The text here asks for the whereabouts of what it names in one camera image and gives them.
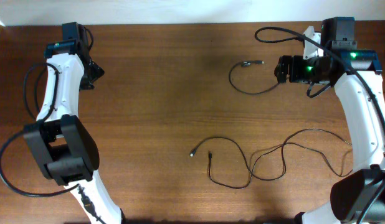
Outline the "black cable silver tip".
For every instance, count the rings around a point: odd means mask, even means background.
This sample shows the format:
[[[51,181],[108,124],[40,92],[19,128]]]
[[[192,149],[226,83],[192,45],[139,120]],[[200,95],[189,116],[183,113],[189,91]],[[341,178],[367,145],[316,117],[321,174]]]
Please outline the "black cable silver tip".
[[[332,167],[331,163],[329,162],[328,158],[326,157],[326,155],[323,152],[321,152],[321,151],[319,151],[317,149],[309,148],[309,147],[303,146],[301,144],[298,144],[298,143],[295,143],[295,142],[290,142],[290,141],[283,142],[283,143],[278,144],[276,146],[272,146],[270,148],[265,149],[266,152],[264,154],[262,154],[261,156],[259,156],[258,158],[256,158],[255,162],[252,165],[250,165],[248,163],[248,159],[247,159],[245,153],[243,152],[242,148],[239,146],[239,144],[235,140],[233,140],[231,138],[223,137],[223,136],[211,136],[211,137],[203,139],[194,148],[191,149],[191,151],[189,153],[189,156],[190,157],[194,157],[195,154],[197,153],[198,149],[205,142],[207,142],[209,140],[215,140],[215,139],[223,139],[223,140],[230,141],[231,143],[233,143],[237,147],[238,151],[240,152],[240,154],[242,156],[242,160],[243,160],[244,165],[245,165],[245,168],[248,171],[248,180],[247,180],[247,182],[243,186],[227,185],[227,184],[223,184],[221,182],[218,182],[218,181],[214,180],[212,178],[212,174],[211,174],[213,153],[211,151],[209,151],[208,154],[207,154],[208,155],[207,176],[208,176],[209,180],[211,182],[213,182],[214,184],[221,185],[223,187],[227,187],[227,188],[230,188],[230,189],[244,189],[244,188],[246,188],[246,187],[248,187],[250,185],[252,179],[257,179],[257,180],[266,181],[266,182],[271,182],[271,181],[275,181],[275,180],[281,179],[287,173],[287,163],[286,163],[285,156],[284,156],[284,153],[283,153],[283,149],[287,145],[297,146],[297,147],[299,147],[301,149],[305,149],[307,151],[311,151],[311,152],[319,154],[323,158],[323,160],[324,160],[325,164],[327,165],[327,167],[329,168],[329,170],[332,171],[332,173],[334,173],[334,175],[336,175],[337,177],[347,177],[347,176],[349,176],[353,172],[352,170],[350,170],[349,172],[347,172],[345,174],[343,172],[337,173],[335,171],[335,169]],[[255,175],[254,174],[255,167],[256,167],[256,164],[258,163],[258,161],[262,157],[264,157],[264,156],[266,156],[268,154],[271,154],[271,153],[277,151],[278,149],[281,150],[280,155],[281,155],[281,160],[282,160],[282,173],[279,176],[276,176],[274,178],[269,178],[269,179],[265,179],[265,178],[262,178],[262,177],[259,177],[259,176]]]

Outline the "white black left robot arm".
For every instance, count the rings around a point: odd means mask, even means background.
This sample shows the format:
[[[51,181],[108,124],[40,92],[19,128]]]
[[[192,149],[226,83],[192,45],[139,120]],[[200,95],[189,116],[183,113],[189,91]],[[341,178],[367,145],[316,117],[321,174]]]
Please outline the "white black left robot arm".
[[[48,44],[44,52],[44,102],[24,139],[43,176],[70,192],[92,223],[125,223],[100,178],[97,145],[78,118],[79,92],[92,90],[105,73],[90,56],[92,45],[85,26],[62,24],[62,41]]]

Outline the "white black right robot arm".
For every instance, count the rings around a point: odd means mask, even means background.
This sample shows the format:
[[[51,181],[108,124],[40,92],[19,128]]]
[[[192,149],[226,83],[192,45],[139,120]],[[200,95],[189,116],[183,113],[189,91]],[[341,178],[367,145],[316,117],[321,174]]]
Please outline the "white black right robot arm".
[[[330,200],[296,223],[385,223],[385,100],[382,68],[373,50],[359,49],[354,18],[334,17],[291,32],[304,53],[282,56],[275,69],[279,83],[320,84],[333,88],[345,112],[353,147],[353,171],[335,183]]]

